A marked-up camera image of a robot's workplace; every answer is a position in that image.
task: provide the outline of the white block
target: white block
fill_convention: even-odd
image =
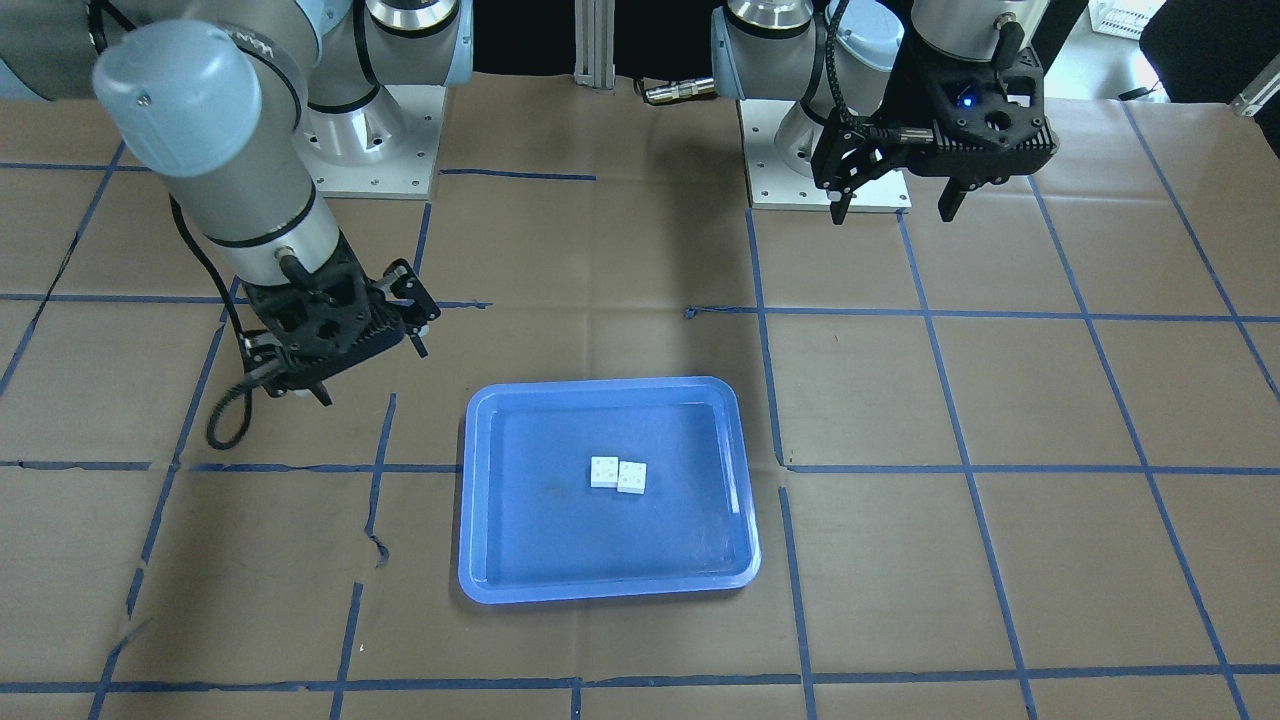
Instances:
[[[618,492],[644,495],[644,462],[618,462]]]
[[[591,459],[591,487],[616,488],[618,487],[618,459],[593,457]]]

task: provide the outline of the blue tray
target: blue tray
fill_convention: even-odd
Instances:
[[[591,488],[596,455],[648,464],[645,493]],[[759,569],[723,382],[502,384],[471,398],[458,580],[476,602],[731,589]]]

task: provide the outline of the white mounting plate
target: white mounting plate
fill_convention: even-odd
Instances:
[[[773,136],[782,118],[795,102],[790,100],[740,100],[742,154],[751,191],[751,208],[756,210],[827,211],[827,193],[813,186],[813,178],[801,176],[782,160]],[[892,170],[878,181],[858,188],[849,204],[850,213],[897,213],[911,209],[911,196],[901,170]]]
[[[302,133],[293,143],[325,197],[430,200],[440,149],[447,90],[435,85],[387,86],[404,110],[407,142],[398,155],[371,165],[334,165],[321,160]]]

